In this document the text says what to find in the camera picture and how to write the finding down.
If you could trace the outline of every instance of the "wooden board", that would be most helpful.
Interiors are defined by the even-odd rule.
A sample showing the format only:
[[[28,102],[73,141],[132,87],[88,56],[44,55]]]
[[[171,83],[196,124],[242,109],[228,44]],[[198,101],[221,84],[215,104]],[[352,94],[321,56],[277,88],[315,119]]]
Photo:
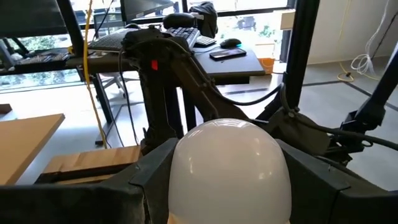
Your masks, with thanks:
[[[0,122],[0,185],[15,184],[64,119],[55,114]]]
[[[44,169],[43,174],[128,164],[136,162],[139,157],[139,146],[101,149],[55,156]]]

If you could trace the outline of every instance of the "smartphone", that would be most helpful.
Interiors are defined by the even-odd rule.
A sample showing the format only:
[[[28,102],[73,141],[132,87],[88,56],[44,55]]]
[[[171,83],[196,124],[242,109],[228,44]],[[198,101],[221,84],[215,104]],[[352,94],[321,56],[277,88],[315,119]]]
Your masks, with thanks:
[[[240,48],[235,48],[235,49],[228,49],[228,50],[222,50],[219,52],[210,53],[210,58],[213,60],[225,60],[229,58],[242,57],[245,55],[246,51]]]

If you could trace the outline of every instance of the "wooden table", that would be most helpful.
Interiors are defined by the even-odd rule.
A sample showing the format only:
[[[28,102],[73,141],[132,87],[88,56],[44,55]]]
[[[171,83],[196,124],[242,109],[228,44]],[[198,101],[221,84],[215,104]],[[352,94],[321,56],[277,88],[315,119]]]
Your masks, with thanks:
[[[17,182],[64,119],[55,114],[0,122],[0,185]]]

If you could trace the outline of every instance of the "office chair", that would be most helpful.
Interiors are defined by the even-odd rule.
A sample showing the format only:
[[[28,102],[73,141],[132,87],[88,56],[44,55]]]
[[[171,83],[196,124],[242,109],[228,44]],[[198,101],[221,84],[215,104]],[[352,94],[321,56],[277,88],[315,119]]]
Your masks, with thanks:
[[[97,28],[100,26],[102,20],[104,19],[105,12],[100,12],[100,13],[94,13],[93,19],[94,19],[94,29],[97,30]],[[120,28],[123,28],[125,23],[122,20],[122,15],[120,12],[109,12],[108,15],[106,16],[101,28],[98,30],[96,33],[95,37],[100,38],[105,35],[109,35],[115,31],[117,31]],[[116,86],[123,91],[123,97],[126,97],[126,94],[124,92],[124,88],[121,83],[120,75],[118,72],[109,72],[109,73],[100,73],[102,77],[108,77],[109,79],[105,80],[105,85],[104,89],[107,87],[116,84]],[[126,82],[128,81],[138,81],[139,79],[137,78],[124,78]]]

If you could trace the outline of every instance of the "table leg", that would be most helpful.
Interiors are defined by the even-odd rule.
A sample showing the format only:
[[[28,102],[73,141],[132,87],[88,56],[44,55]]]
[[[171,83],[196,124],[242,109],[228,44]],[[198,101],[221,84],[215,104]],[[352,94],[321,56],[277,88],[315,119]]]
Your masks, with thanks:
[[[184,110],[185,110],[185,119],[187,120],[187,130],[189,131],[197,126],[195,104],[193,104],[193,101],[186,90],[182,90],[182,95],[184,99]]]
[[[174,129],[177,137],[182,138],[184,132],[181,123],[180,107],[178,105],[177,89],[175,87],[165,87],[164,98],[169,125]]]
[[[113,115],[116,114],[117,116],[120,113],[121,105],[111,108],[108,97],[106,96],[106,92],[104,90],[104,86],[102,85],[102,81],[98,74],[95,74],[95,77],[92,79],[92,83],[94,84],[95,92],[97,94],[99,103],[102,107],[106,119],[106,123],[103,125],[102,128],[105,135],[108,136],[115,122]],[[101,133],[96,138],[95,144],[97,146],[103,146],[105,144],[105,142],[102,141]]]

